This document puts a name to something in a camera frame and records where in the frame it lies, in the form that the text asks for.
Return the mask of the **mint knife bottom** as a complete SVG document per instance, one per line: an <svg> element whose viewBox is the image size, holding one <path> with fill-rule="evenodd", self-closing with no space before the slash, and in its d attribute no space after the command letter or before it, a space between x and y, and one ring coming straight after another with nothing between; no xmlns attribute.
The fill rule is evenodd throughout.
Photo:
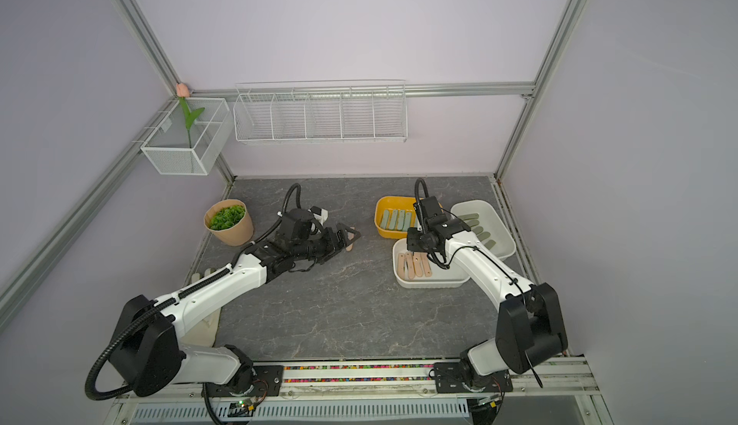
<svg viewBox="0 0 738 425"><path fill-rule="evenodd" d="M391 211L390 220L389 220L389 224L388 224L388 230L390 230L390 231L397 231L395 229L396 220L397 220L397 211L399 211L399 210L392 210Z"/></svg>

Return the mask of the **yellow storage box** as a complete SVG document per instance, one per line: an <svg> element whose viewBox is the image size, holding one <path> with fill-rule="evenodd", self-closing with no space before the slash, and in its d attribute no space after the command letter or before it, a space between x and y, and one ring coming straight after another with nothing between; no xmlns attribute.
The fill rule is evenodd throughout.
<svg viewBox="0 0 738 425"><path fill-rule="evenodd" d="M375 226L383 238L401 240L407 230L418 227L419 220L414 209L415 199L405 196L384 196L375 211Z"/></svg>

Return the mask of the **mint knife long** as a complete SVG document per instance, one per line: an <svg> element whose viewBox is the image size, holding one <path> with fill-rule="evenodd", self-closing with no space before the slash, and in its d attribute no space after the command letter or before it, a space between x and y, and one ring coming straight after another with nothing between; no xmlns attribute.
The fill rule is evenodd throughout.
<svg viewBox="0 0 738 425"><path fill-rule="evenodd" d="M381 223L380 223L380 227L382 229L384 229L384 230L387 230L388 229L390 215L391 215L391 211L390 210L384 210L384 212L382 213L382 220L381 220Z"/></svg>

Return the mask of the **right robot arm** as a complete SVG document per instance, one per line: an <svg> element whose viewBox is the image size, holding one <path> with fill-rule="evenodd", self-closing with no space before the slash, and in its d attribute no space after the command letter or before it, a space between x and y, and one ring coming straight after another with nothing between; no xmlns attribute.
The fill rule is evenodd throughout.
<svg viewBox="0 0 738 425"><path fill-rule="evenodd" d="M534 284L494 256L471 226L441 207L422 178L414 184L413 208L418 225L407 232L407 250L426 254L440 269L465 272L497 308L494 336L462 352L457 382L478 392L497 373L534 372L569 348L552 286Z"/></svg>

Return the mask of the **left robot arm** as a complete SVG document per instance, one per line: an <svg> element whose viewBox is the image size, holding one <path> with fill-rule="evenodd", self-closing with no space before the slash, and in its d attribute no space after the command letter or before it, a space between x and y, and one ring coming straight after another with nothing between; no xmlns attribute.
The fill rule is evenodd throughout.
<svg viewBox="0 0 738 425"><path fill-rule="evenodd" d="M325 210L303 208L301 190L299 184L289 188L275 223L244 244L228 265L155 299L129 300L86 377L86 397L104 401L129 392L145 397L171 384L215 385L232 395L251 392L257 373L242 350L196 347L183 338L246 292L296 271L298 263L323 265L359 239L354 228L326 225Z"/></svg>

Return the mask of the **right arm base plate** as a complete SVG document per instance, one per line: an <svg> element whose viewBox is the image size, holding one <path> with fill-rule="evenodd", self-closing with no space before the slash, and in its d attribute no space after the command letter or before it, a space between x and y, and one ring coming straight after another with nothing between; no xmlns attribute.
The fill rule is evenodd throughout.
<svg viewBox="0 0 738 425"><path fill-rule="evenodd" d="M429 371L438 393L504 393L513 391L507 370L488 375L476 373L463 361L435 363Z"/></svg>

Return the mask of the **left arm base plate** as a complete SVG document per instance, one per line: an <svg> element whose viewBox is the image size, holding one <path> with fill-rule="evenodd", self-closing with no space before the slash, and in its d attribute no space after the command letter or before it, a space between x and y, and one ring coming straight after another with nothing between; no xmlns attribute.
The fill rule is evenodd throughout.
<svg viewBox="0 0 738 425"><path fill-rule="evenodd" d="M280 394L283 365L255 365L250 373L240 372L225 385L205 384L211 398L272 397Z"/></svg>

